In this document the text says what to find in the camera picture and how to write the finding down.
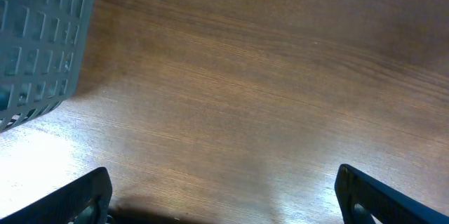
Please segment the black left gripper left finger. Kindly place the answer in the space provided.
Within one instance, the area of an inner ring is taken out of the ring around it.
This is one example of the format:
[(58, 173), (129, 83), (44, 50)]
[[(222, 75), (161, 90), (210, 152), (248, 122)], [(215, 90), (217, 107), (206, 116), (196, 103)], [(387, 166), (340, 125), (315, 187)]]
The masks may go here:
[(1, 224), (107, 223), (112, 184), (97, 168), (40, 200), (1, 219)]

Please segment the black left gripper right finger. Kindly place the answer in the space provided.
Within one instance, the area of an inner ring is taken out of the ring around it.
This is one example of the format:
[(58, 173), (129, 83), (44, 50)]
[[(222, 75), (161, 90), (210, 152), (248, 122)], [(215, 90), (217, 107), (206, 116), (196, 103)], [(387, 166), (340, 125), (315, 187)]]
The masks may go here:
[(448, 217), (348, 164), (339, 167), (335, 194), (345, 223), (447, 223)]

